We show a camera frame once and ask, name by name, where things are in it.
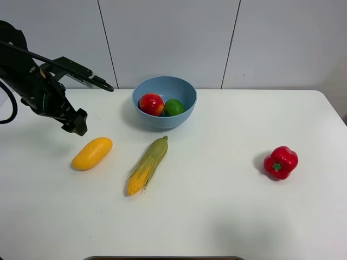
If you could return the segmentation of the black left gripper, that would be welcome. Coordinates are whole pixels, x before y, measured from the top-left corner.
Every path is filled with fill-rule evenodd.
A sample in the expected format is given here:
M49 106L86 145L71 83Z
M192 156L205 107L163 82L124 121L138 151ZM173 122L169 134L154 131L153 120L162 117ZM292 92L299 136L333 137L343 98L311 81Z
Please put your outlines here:
M79 136L87 132L87 112L82 108L76 111L67 101L60 84L42 69L32 72L12 69L10 87L34 113L61 122L61 128L66 132Z

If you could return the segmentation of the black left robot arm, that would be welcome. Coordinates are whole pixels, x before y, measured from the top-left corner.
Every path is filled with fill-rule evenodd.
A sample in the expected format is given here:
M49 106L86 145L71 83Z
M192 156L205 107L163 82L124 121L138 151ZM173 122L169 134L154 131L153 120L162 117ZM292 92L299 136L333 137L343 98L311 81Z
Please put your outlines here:
M75 110L65 95L65 87L32 57L12 48L28 50L23 32L1 21L1 79L20 97L21 102L37 115L62 123L62 129L83 136L87 132L87 113Z

